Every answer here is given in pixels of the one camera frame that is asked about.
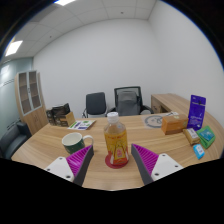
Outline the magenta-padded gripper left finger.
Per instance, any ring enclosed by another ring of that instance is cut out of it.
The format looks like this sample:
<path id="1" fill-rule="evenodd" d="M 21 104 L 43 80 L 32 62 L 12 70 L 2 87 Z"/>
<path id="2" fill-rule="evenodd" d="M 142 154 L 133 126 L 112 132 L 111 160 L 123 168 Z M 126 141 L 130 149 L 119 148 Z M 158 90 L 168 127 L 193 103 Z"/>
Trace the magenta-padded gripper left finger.
<path id="1" fill-rule="evenodd" d="M 58 157 L 45 170 L 78 186 L 82 186 L 93 155 L 93 146 L 90 145 L 67 158 Z"/>

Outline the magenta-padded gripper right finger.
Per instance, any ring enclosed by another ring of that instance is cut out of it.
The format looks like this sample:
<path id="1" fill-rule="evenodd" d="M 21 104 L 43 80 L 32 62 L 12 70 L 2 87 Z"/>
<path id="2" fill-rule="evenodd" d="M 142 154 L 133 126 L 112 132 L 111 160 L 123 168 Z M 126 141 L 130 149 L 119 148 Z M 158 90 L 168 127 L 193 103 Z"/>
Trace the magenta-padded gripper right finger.
<path id="1" fill-rule="evenodd" d="M 166 153 L 156 154 L 136 144 L 131 145 L 131 154 L 145 185 L 182 169 L 182 166 Z"/>

